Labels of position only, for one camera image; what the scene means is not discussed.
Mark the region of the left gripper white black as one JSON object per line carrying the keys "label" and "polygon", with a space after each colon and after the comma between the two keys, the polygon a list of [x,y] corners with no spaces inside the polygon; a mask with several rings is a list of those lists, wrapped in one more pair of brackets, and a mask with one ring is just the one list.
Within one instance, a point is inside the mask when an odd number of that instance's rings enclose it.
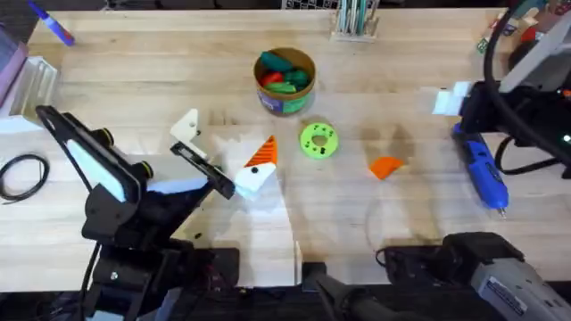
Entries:
{"label": "left gripper white black", "polygon": [[141,188],[136,182],[136,202],[119,200],[99,184],[86,201],[86,222],[82,236],[109,246],[158,246],[216,190],[227,199],[236,192],[252,199],[277,169],[277,140],[270,136],[236,173],[234,182],[197,152],[184,145],[198,135],[198,110],[190,109],[171,128],[178,140],[171,151],[193,165],[202,175],[187,181],[168,181]]}

